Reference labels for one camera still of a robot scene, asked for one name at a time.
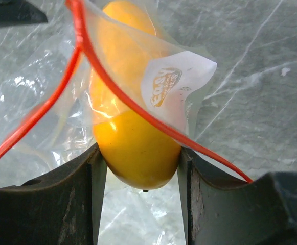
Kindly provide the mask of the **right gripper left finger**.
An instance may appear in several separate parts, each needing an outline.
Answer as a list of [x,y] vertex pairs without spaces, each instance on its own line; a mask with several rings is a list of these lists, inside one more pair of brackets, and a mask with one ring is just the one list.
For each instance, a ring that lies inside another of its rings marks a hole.
[[97,244],[106,172],[95,144],[21,186],[0,188],[0,244]]

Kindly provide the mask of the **fake orange mango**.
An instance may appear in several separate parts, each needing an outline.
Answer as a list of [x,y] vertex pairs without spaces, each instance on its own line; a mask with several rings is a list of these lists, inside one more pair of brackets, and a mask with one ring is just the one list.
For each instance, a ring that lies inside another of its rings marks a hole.
[[[139,89],[151,56],[123,31],[102,24],[99,33],[114,72],[122,81],[134,82]],[[166,185],[176,172],[180,145],[123,104],[94,70],[90,78],[94,136],[110,170],[137,189]]]

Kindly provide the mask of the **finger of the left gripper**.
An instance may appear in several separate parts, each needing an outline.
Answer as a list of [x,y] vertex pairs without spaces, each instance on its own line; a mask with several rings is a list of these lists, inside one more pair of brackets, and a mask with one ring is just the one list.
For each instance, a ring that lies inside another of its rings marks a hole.
[[0,28],[47,22],[46,14],[29,1],[0,1]]

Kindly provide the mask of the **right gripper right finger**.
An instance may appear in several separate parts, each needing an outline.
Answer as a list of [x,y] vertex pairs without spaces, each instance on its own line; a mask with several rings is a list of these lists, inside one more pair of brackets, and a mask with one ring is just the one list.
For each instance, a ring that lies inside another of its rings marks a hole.
[[177,175],[186,244],[297,244],[297,172],[246,183],[183,148]]

